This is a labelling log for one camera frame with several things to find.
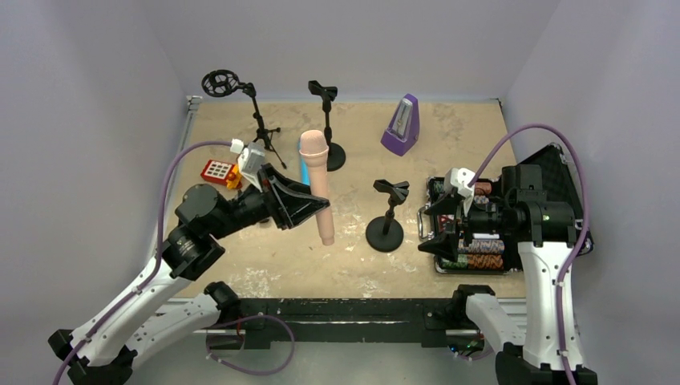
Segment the pink plastic microphone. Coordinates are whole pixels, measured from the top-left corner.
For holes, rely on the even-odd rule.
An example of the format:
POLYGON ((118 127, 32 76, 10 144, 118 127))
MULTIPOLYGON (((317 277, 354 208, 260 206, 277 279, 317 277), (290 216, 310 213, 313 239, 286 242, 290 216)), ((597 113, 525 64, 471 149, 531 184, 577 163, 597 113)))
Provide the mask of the pink plastic microphone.
MULTIPOLYGON (((308 130, 301 134, 299 153, 307 167, 311 193, 316 197, 329 198, 327 161, 329 147, 323 132, 308 130)), ((323 245, 334 244, 334 219, 330 207, 316 214, 318 233, 323 245)))

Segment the black tripod mic stand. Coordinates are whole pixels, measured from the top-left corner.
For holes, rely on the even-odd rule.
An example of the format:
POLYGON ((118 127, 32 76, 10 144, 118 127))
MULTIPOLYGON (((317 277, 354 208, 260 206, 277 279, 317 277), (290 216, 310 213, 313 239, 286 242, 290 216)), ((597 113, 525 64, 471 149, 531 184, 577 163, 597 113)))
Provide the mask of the black tripod mic stand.
POLYGON ((233 71, 218 69, 209 72, 203 77, 201 80, 201 87, 206 95, 213 98, 224 98, 237 91, 241 91, 243 94, 247 95, 252 101, 253 118, 257 122, 256 137, 253 141, 261 141, 264 144, 265 150, 272 152, 278 158, 281 166, 284 169, 287 169, 287 164, 283 161, 272 143, 273 134, 279 133, 281 129, 268 129, 265 127, 265 122, 257 103, 257 91, 253 83, 240 81, 237 74, 233 71))

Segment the red poker chip roll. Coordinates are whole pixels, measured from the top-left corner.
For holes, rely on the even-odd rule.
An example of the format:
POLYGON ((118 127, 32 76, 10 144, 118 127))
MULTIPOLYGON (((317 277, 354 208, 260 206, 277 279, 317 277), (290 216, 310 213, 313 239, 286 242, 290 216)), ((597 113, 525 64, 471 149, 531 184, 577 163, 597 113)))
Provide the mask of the red poker chip roll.
POLYGON ((467 256, 467 268, 469 270, 504 270, 504 261, 501 255, 494 254, 469 254, 467 256))

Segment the red yellow toy block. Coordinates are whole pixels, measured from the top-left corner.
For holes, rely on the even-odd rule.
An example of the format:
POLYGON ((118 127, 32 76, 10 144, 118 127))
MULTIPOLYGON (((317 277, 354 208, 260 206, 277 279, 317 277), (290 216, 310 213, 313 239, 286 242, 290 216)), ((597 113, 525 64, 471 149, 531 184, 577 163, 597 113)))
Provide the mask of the red yellow toy block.
POLYGON ((238 190, 243 186, 242 175, 237 164, 209 160, 200 176, 204 181, 225 186, 230 190, 238 190))

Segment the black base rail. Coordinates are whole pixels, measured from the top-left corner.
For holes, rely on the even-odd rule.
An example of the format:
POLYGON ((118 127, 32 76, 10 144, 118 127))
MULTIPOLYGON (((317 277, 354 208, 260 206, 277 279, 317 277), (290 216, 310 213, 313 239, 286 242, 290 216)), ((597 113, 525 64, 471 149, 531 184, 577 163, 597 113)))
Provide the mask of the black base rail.
POLYGON ((153 314, 131 341, 164 349, 191 333, 205 332, 213 337, 231 334, 247 349, 267 349, 289 337, 298 342, 446 347, 479 335, 479 327, 464 313, 466 301, 491 293, 488 286, 461 285, 452 298, 240 299, 213 289, 153 314))

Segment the black round-base stand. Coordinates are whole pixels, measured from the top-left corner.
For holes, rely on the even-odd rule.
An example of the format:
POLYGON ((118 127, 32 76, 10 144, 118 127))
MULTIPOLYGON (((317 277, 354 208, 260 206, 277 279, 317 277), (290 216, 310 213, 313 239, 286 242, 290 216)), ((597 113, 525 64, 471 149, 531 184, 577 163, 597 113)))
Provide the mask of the black round-base stand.
POLYGON ((366 227, 366 240, 372 249, 389 253, 396 250, 404 239, 401 224, 395 220, 395 207, 402 205, 409 195, 410 184, 402 181, 392 184, 387 180, 375 180, 374 189, 379 193, 387 193, 389 208, 381 217, 374 218, 366 227))
POLYGON ((323 133, 329 148, 327 170, 329 172, 334 172, 339 170, 346 163, 346 152, 341 145, 332 141, 333 131, 330 126, 330 112, 332 110, 332 103, 337 97, 338 88, 333 86, 324 87, 317 80, 310 80, 308 82, 308 89, 312 95, 320 96, 322 99, 322 110, 325 114, 325 127, 323 133))

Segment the black poker chip case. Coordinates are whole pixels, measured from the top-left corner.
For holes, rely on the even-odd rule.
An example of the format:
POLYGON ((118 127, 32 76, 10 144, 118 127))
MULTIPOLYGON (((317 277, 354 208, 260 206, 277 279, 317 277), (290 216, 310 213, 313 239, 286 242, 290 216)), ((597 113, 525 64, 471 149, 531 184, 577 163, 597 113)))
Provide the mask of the black poker chip case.
POLYGON ((503 230, 500 240, 464 240, 460 232, 462 199, 456 215, 428 216, 424 210, 446 193, 444 177, 432 176, 426 182, 426 203, 417 214, 421 243, 441 233, 459 236, 457 259, 469 254, 501 255, 504 270, 444 270, 439 256, 435 268, 441 274, 504 274, 523 269, 517 250, 518 241, 531 241, 529 226, 540 225, 544 241, 575 241, 583 228, 583 208, 579 200, 565 153, 559 144, 544 146, 527 159, 506 166, 496 179, 481 178, 472 205, 496 204, 501 210, 503 230))

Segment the green poker chip roll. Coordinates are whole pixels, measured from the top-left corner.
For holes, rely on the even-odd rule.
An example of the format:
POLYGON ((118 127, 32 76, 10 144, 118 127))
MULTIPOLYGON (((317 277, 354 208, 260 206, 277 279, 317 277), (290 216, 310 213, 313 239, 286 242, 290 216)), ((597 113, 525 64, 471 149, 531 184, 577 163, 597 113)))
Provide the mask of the green poker chip roll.
POLYGON ((438 260, 438 265, 439 268, 442 270, 467 270, 468 269, 468 260, 467 258, 463 258, 462 260, 457 259, 457 260, 450 260, 446 258, 440 258, 438 260))

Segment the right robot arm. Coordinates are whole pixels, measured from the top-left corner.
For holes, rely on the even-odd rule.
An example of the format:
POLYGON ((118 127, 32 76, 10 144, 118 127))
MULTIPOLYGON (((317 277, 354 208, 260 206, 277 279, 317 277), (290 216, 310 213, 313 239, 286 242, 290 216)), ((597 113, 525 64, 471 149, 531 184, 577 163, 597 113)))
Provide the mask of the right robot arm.
POLYGON ((500 384, 595 384, 597 373, 585 364, 574 319, 570 265, 585 240, 573 208, 550 201, 540 167, 504 167, 499 202, 473 205, 477 175, 452 168, 440 198, 427 213, 453 215, 450 229, 420 244, 419 250, 455 257, 459 243, 477 234, 496 234, 515 245, 526 289, 526 327, 519 329, 487 286, 460 286, 454 315, 474 323, 495 353, 500 384))

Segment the purple metronome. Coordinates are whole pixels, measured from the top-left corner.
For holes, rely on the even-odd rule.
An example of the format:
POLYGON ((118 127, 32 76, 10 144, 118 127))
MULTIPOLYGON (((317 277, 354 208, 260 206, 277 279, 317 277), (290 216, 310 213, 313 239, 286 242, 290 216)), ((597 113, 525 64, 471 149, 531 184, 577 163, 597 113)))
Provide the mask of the purple metronome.
POLYGON ((404 156, 416 144, 419 133, 419 101, 407 93, 399 101, 380 143, 395 155, 404 156))

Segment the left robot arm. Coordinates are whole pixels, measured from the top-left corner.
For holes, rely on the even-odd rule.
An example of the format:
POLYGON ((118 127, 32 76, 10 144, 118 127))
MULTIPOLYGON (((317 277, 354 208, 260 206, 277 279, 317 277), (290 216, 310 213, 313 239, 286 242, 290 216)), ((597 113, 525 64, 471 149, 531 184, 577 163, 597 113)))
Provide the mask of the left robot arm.
POLYGON ((59 374, 74 384, 122 384, 145 359, 185 335, 238 319, 241 301, 223 282, 208 284, 177 311, 156 311, 224 254, 220 239, 267 218, 292 229, 330 207, 324 180, 301 184, 270 164, 257 179, 258 186, 233 199, 209 184, 191 187, 176 208, 177 226, 135 280, 89 322, 49 337, 63 362, 59 374))

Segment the blue plastic microphone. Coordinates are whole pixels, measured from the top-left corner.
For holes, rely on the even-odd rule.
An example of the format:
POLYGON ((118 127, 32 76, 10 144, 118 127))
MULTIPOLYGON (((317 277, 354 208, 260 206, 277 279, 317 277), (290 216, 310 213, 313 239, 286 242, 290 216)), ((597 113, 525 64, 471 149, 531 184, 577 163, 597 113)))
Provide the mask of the blue plastic microphone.
POLYGON ((307 186, 310 185, 310 176, 307 164, 303 158, 301 158, 301 182, 307 186))

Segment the black round-base stand front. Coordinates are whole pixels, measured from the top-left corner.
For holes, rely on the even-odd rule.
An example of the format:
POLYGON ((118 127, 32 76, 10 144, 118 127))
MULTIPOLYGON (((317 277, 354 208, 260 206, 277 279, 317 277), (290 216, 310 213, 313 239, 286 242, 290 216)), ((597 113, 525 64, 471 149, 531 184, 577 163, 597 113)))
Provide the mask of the black round-base stand front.
POLYGON ((387 180, 375 180, 374 189, 379 193, 387 193, 389 208, 381 217, 374 218, 366 227, 366 240, 372 249, 389 253, 396 250, 404 239, 401 224, 395 220, 395 207, 402 205, 409 195, 410 184, 402 181, 392 184, 387 180))

